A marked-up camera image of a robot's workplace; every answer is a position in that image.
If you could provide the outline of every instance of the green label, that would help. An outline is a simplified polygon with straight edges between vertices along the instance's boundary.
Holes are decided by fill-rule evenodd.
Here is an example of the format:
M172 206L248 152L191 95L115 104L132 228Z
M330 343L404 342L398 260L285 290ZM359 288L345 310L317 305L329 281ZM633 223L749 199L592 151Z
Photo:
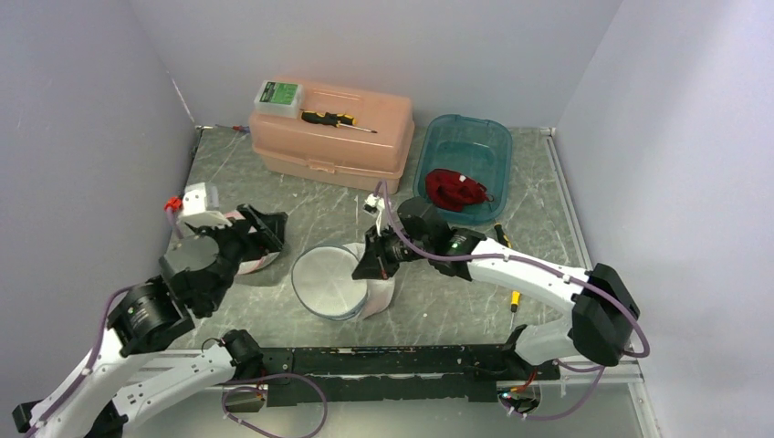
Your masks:
M283 84L282 82L267 82L264 92L261 94L261 101L268 103L277 103L279 105L290 105L293 98L296 97L298 84Z

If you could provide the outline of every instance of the gray table surface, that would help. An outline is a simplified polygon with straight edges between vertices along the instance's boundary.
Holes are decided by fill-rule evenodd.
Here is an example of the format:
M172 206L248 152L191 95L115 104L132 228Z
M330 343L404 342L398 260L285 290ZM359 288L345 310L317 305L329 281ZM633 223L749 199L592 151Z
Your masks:
M514 248L550 262L579 266L577 242L545 144L536 129L511 131L514 154L505 211L499 217ZM413 196L413 177L425 129L417 128L394 204ZM229 329L247 329L264 347L441 345L498 343L509 334L510 291L438 274L424 261L403 264L392 304L364 320L329 321L298 302L289 270L314 245L362 242L373 224L361 204L368 192L270 172L249 135L206 130L188 183L210 182L221 210L251 203L265 213L287 212L286 247L271 266L240 276L212 318L178 339L177 349L198 348ZM474 227L494 236L492 224ZM549 322L559 314L522 297L516 324Z

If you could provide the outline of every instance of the red cable connector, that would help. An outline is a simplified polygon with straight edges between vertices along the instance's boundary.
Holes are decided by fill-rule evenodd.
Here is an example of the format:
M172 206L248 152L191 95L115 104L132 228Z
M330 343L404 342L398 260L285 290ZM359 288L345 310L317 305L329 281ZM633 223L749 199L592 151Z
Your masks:
M177 196L171 197L170 200L167 201L167 204L164 206L164 210L168 208L171 208L173 212L177 213L178 210L183 208L183 200Z

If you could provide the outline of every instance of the yellow and black screwdriver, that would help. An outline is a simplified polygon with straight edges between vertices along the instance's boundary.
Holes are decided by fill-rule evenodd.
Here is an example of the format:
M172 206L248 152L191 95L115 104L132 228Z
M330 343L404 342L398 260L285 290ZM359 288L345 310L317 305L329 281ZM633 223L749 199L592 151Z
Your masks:
M367 130L359 126L355 126L355 118L349 114L333 114L331 112L326 112L323 114L321 112L302 110L301 119L307 123L314 123L316 125L328 125L335 128L343 126L346 128L352 128L354 130L365 130L366 132L372 132L374 134L376 133L375 130Z
M506 232L503 231L503 225L500 223L495 224L495 234L497 235L497 242L501 244L502 246L507 246L508 248L512 248L513 246L510 244L510 239L507 238ZM511 291L510 293L510 328L513 329L513 320L516 316L516 311L518 310L518 301L521 298L521 294L519 294L516 290Z

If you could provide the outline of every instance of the toolbox lid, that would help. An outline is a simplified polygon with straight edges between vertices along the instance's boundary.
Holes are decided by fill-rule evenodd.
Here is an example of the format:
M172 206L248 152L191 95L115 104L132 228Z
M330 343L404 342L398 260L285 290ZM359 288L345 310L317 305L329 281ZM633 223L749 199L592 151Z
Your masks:
M291 119L253 112L249 125L256 152L321 170L403 174L411 146L405 136L413 131L410 99L301 79L277 80L304 86L304 110L349 114L355 126L377 132L312 124L301 120L300 113Z

